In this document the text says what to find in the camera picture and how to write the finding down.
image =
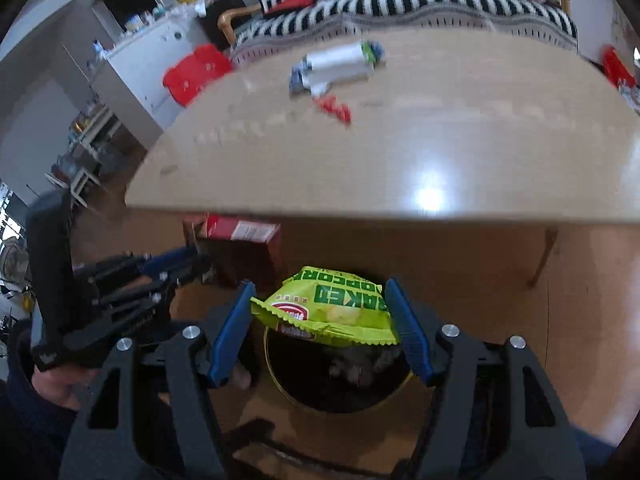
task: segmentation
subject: red plastic item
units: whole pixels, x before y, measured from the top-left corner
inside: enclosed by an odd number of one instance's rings
[[[162,78],[178,104],[188,106],[211,82],[233,71],[233,65],[212,44],[196,47],[180,63],[170,68]]]
[[[629,70],[622,64],[616,49],[609,45],[604,51],[604,75],[610,81],[610,83],[618,88],[619,81],[625,81],[629,87],[636,86],[635,78],[629,73]]]
[[[275,18],[281,14],[287,14],[294,10],[304,9],[305,7],[312,6],[318,0],[282,0],[279,4],[274,5],[264,15],[266,18]]]
[[[335,115],[340,122],[351,124],[351,109],[346,104],[336,105],[335,95],[314,99],[314,102],[321,110]]]

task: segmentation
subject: sofa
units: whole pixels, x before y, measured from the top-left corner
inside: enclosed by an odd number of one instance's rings
[[[562,9],[528,0],[318,0],[270,17],[272,9],[285,1],[260,0],[259,5],[233,9],[220,17],[235,64],[307,41],[402,25],[487,29],[577,50],[578,31],[570,17],[569,0],[562,0]],[[236,35],[231,20],[255,10],[262,16]]]

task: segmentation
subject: cardboard box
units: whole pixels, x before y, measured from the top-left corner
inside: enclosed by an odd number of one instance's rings
[[[251,280],[261,294],[279,288],[279,224],[209,213],[185,218],[182,227],[185,241],[211,257],[219,285],[235,288]]]

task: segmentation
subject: green snack bag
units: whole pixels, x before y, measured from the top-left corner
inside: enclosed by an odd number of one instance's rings
[[[303,267],[267,300],[252,298],[251,310],[277,332],[331,346],[395,345],[381,292],[355,274]]]

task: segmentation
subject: white wall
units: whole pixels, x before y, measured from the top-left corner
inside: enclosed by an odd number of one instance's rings
[[[104,48],[113,46],[113,40],[94,12],[77,1],[55,34],[44,40],[51,53],[51,73],[78,109],[84,109],[93,95],[87,81],[90,76],[87,62],[95,59],[95,40]]]
[[[50,39],[56,34],[62,18],[47,23],[36,34],[30,34],[0,62],[0,125],[12,113],[14,105],[25,94],[50,63]]]
[[[2,117],[0,178],[25,204],[51,189],[44,174],[66,152],[69,125],[77,113],[52,75],[44,72]]]
[[[0,61],[2,61],[18,44],[29,35],[47,26],[51,20],[62,15],[73,0],[41,0],[30,10],[15,20],[0,44]]]

